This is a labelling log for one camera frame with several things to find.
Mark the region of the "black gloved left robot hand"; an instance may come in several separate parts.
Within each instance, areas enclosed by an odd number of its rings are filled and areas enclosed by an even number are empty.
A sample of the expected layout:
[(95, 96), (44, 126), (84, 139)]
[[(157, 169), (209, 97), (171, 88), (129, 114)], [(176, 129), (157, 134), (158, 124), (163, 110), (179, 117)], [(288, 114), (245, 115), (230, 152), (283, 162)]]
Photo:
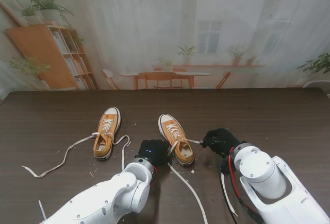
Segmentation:
[(170, 144), (162, 140), (143, 140), (136, 158), (143, 158), (153, 166), (166, 165), (169, 160)]

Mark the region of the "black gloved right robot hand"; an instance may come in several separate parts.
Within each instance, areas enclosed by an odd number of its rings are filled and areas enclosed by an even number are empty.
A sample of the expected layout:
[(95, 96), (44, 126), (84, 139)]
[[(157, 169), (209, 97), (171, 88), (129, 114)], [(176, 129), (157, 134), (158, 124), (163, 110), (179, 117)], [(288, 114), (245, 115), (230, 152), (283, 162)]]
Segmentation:
[(243, 141), (239, 141), (234, 135), (224, 128), (218, 128), (215, 130), (209, 130), (201, 146), (203, 148), (209, 147), (213, 152), (220, 155), (221, 157), (229, 156), (230, 150), (238, 145), (242, 144)]

